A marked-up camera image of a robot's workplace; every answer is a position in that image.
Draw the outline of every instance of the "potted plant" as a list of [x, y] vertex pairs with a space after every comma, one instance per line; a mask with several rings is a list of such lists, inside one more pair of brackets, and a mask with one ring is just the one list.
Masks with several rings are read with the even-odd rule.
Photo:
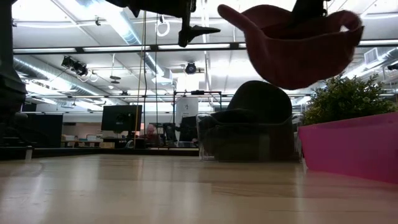
[[398, 184], [398, 113], [375, 76], [318, 88], [298, 135], [309, 169]]

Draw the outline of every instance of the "wooden table surface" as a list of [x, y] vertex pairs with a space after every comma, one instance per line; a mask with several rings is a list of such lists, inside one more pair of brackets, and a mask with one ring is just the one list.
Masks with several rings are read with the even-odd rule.
[[196, 157], [7, 161], [0, 223], [398, 223], [398, 185]]

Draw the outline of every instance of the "ceiling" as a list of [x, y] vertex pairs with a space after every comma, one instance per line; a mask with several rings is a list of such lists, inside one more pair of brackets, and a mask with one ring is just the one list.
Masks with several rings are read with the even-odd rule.
[[[17, 48], [36, 48], [36, 47], [79, 47], [79, 46], [110, 46], [127, 45], [126, 41], [116, 32], [115, 26], [101, 16], [104, 12], [96, 13], [87, 10], [79, 5], [79, 0], [18, 0], [13, 5], [13, 17], [17, 27], [14, 28], [14, 47]], [[192, 14], [191, 25], [202, 23], [210, 27], [221, 29], [221, 32], [210, 34], [206, 38], [197, 37], [192, 43], [218, 43], [218, 42], [244, 42], [243, 33], [235, 29], [231, 24], [224, 21], [217, 12], [217, 6], [227, 4], [236, 10], [243, 11], [258, 4], [272, 4], [287, 10], [292, 10], [295, 0], [206, 0], [207, 4], [202, 4], [205, 0], [197, 1], [197, 11]], [[355, 13], [366, 13], [369, 18], [374, 15], [394, 15], [398, 13], [398, 0], [332, 0], [328, 2], [329, 13], [347, 9]], [[170, 31], [164, 37], [156, 34], [157, 14], [148, 12], [146, 23], [144, 23], [144, 13], [141, 12], [135, 18], [131, 11], [123, 9], [127, 14], [132, 28], [142, 42], [149, 44], [176, 44], [178, 32], [181, 29], [180, 19], [166, 16], [165, 20], [170, 24]], [[398, 31], [390, 29], [395, 27], [396, 22], [386, 22], [377, 19], [367, 19], [364, 17], [366, 26], [365, 37], [369, 39], [398, 39]], [[387, 26], [386, 31], [381, 30], [380, 22]], [[163, 33], [167, 29], [166, 24], [159, 26], [159, 32]], [[353, 63], [348, 67], [355, 68], [363, 63], [364, 53], [370, 48], [357, 48]], [[194, 75], [195, 82], [202, 90], [222, 91], [223, 93], [234, 93], [244, 82], [249, 80], [262, 80], [253, 69], [245, 50], [224, 50], [208, 51], [208, 88], [205, 84], [205, 74], [203, 72]], [[121, 91], [128, 91], [137, 94], [138, 88], [145, 88], [144, 65], [141, 57], [136, 53], [116, 54], [113, 60], [111, 54], [80, 54], [69, 55], [72, 59], [87, 64], [91, 72], [98, 76], [98, 80], [92, 82], [88, 80], [86, 84], [105, 93], [118, 95]], [[178, 82], [179, 77], [184, 77], [183, 66], [187, 62], [195, 62], [198, 68], [206, 68], [206, 57], [203, 51], [183, 51], [183, 52], [158, 52], [149, 53], [149, 56], [162, 69], [171, 69], [174, 72], [174, 80]], [[36, 67], [50, 65], [60, 71], [64, 71], [61, 66], [64, 55], [32, 55], [22, 56], [35, 57], [42, 63], [35, 64]], [[147, 87], [154, 93], [156, 88], [163, 89], [163, 93], [172, 93], [173, 85], [161, 85], [152, 81], [154, 78], [149, 67], [145, 67], [147, 72]], [[120, 84], [112, 84], [111, 75], [121, 77]], [[288, 93], [311, 93], [311, 87], [303, 90], [288, 91]]]

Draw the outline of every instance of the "person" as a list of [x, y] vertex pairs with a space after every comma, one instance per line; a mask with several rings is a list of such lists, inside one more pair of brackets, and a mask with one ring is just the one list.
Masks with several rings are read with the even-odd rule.
[[147, 134], [140, 135], [139, 138], [145, 139], [146, 144], [153, 144], [156, 146], [161, 145], [160, 136], [155, 133], [155, 126], [153, 124], [148, 125]]

